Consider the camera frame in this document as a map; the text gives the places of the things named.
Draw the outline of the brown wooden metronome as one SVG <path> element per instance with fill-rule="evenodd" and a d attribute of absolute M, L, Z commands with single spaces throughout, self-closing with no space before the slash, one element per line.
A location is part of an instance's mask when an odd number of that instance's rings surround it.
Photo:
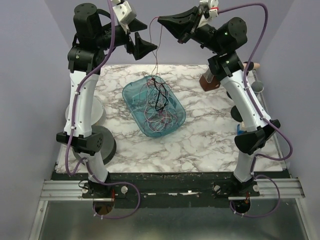
<path fill-rule="evenodd" d="M 209 67 L 201 75 L 199 84 L 205 92 L 216 90 L 220 87 L 220 82 L 217 80 L 216 76 L 212 74 Z"/>

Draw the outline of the teal transparent plastic bin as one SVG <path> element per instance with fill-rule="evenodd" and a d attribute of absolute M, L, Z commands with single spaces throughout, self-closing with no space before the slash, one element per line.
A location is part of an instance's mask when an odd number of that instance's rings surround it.
<path fill-rule="evenodd" d="M 146 75 L 128 83 L 122 98 L 143 134 L 159 138 L 176 131 L 186 111 L 171 87 L 158 75 Z"/>

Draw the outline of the silver mesh microphone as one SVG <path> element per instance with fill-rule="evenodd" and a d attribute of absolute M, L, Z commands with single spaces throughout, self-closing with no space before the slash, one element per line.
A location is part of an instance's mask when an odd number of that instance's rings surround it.
<path fill-rule="evenodd" d="M 255 95 L 258 95 L 264 91 L 264 84 L 261 81 L 254 81 L 251 84 L 251 88 Z"/>

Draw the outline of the black stand of silver microphone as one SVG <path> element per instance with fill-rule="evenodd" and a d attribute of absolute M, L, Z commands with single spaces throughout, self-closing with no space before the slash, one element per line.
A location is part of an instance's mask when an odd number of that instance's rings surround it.
<path fill-rule="evenodd" d="M 239 122 L 239 123 L 243 122 L 243 118 L 242 118 L 239 110 L 237 109 L 237 106 L 236 106 L 236 105 L 234 105 L 234 106 L 231 108 L 230 114 L 231 114 L 231 117 L 232 117 L 235 121 L 237 121 L 237 122 Z"/>

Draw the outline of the dark grey perforated spool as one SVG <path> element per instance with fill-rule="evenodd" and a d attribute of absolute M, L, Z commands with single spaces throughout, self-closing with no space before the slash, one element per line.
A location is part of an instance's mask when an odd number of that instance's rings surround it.
<path fill-rule="evenodd" d="M 73 137 L 71 146 L 76 158 L 86 158 L 88 162 L 96 165 L 109 163 L 117 150 L 116 140 L 111 131 L 100 125 L 92 125 L 89 136 Z"/>

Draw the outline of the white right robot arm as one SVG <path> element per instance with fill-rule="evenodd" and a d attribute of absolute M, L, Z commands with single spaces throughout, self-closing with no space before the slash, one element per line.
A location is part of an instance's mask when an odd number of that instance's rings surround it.
<path fill-rule="evenodd" d="M 233 17 L 216 29 L 207 22 L 217 15 L 218 9 L 208 9 L 203 4 L 194 6 L 183 13 L 160 16 L 158 22 L 165 27 L 180 44 L 189 40 L 199 43 L 214 53 L 208 59 L 208 67 L 214 78 L 226 89 L 234 102 L 235 110 L 244 122 L 245 132 L 234 138 L 239 150 L 236 168 L 226 183 L 217 182 L 222 193 L 236 195 L 246 192 L 253 182 L 253 155 L 262 149 L 266 141 L 280 127 L 277 119 L 272 119 L 259 103 L 248 80 L 247 70 L 236 50 L 247 41 L 247 24 L 240 17 Z"/>

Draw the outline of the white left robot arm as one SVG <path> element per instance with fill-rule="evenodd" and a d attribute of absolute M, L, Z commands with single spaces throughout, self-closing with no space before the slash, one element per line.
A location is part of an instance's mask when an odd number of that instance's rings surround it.
<path fill-rule="evenodd" d="M 56 135 L 57 142 L 80 155 L 79 163 L 86 166 L 89 182 L 105 186 L 109 172 L 101 154 L 104 136 L 92 130 L 94 92 L 101 68 L 116 47 L 124 46 L 135 60 L 157 49 L 155 44 L 141 39 L 139 31 L 147 29 L 147 25 L 137 20 L 128 1 L 109 0 L 107 4 L 108 11 L 93 3 L 81 3 L 74 8 L 76 33 L 67 54 L 69 111 L 63 131 Z"/>

